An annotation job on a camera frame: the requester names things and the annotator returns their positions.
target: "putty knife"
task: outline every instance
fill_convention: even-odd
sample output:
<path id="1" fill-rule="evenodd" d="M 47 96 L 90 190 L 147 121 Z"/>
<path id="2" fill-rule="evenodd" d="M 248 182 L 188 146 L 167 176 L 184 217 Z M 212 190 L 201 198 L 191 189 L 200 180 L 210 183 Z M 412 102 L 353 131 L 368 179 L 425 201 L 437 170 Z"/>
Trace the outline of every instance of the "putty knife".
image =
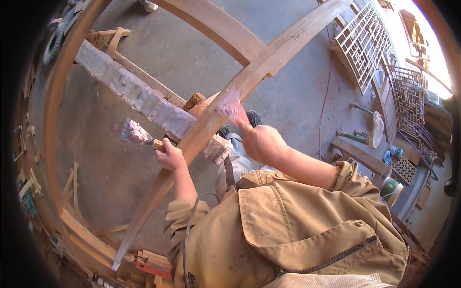
<path id="1" fill-rule="evenodd" d="M 143 127 L 130 118 L 126 119 L 122 136 L 120 138 L 128 142 L 138 143 L 144 146 L 152 146 L 155 150 L 166 152 L 162 141 L 154 139 Z M 183 153 L 181 149 L 174 146 L 173 148 L 178 150 L 181 154 Z"/>

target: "shoe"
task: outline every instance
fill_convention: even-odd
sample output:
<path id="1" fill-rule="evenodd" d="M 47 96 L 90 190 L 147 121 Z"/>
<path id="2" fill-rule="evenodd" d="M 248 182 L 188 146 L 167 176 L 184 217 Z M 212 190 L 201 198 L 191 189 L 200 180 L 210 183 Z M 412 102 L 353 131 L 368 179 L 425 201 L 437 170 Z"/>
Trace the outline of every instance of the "shoe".
<path id="1" fill-rule="evenodd" d="M 248 120 L 250 120 L 251 126 L 256 127 L 258 125 L 264 125 L 264 123 L 261 122 L 261 116 L 258 115 L 254 110 L 250 110 L 250 112 L 247 112 L 247 117 Z"/>
<path id="2" fill-rule="evenodd" d="M 139 0 L 139 3 L 141 3 L 141 5 L 144 6 L 144 10 L 149 13 L 154 12 L 158 8 L 156 4 L 150 2 L 149 0 Z"/>
<path id="3" fill-rule="evenodd" d="M 223 126 L 221 126 L 221 128 L 219 128 L 218 135 L 223 138 L 226 138 L 226 135 L 229 134 L 230 132 L 231 132 L 231 128 L 224 124 Z"/>

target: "tan jacket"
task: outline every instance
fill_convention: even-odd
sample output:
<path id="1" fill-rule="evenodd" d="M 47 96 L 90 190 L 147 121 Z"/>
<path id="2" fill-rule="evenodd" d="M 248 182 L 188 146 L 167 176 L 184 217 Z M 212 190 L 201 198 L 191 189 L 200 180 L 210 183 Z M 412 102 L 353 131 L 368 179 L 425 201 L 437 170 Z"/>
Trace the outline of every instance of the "tan jacket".
<path id="1" fill-rule="evenodd" d="M 379 273 L 382 282 L 398 284 L 409 248 L 387 205 L 357 167 L 336 166 L 331 191 L 252 171 L 213 210 L 200 201 L 188 247 L 195 287 L 263 287 L 286 272 Z M 183 241 L 194 203 L 175 200 L 166 215 L 174 287 L 184 287 Z"/>

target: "lattice window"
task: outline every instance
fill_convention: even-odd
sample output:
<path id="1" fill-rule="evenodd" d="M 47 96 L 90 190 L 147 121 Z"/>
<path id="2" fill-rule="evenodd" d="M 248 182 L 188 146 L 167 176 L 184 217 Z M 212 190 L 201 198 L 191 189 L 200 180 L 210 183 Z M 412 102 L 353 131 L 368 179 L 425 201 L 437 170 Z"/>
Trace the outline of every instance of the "lattice window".
<path id="1" fill-rule="evenodd" d="M 417 71 L 397 66 L 386 66 L 392 95 L 399 119 L 400 131 L 409 137 L 421 141 L 424 127 L 424 96 L 426 78 Z"/>
<path id="2" fill-rule="evenodd" d="M 408 185 L 411 185 L 411 181 L 413 181 L 416 174 L 416 167 L 410 161 L 405 158 L 400 158 L 400 160 L 393 159 L 390 166 Z"/>
<path id="3" fill-rule="evenodd" d="M 381 19 L 368 3 L 335 37 L 346 56 L 362 95 L 372 80 L 390 40 Z"/>

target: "wooden handle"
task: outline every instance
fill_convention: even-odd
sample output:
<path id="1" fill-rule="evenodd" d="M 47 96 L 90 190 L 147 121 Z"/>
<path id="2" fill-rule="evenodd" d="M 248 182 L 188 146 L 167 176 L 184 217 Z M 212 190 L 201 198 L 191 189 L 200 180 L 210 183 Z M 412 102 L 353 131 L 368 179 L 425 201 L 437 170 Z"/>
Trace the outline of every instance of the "wooden handle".
<path id="1" fill-rule="evenodd" d="M 183 154 L 183 151 L 179 148 L 176 148 L 173 146 L 173 148 L 175 148 L 176 150 L 179 151 L 179 153 Z M 166 149 L 165 147 L 163 146 L 163 142 L 158 140 L 158 139 L 154 139 L 154 150 L 159 150 L 160 152 L 166 152 Z"/>

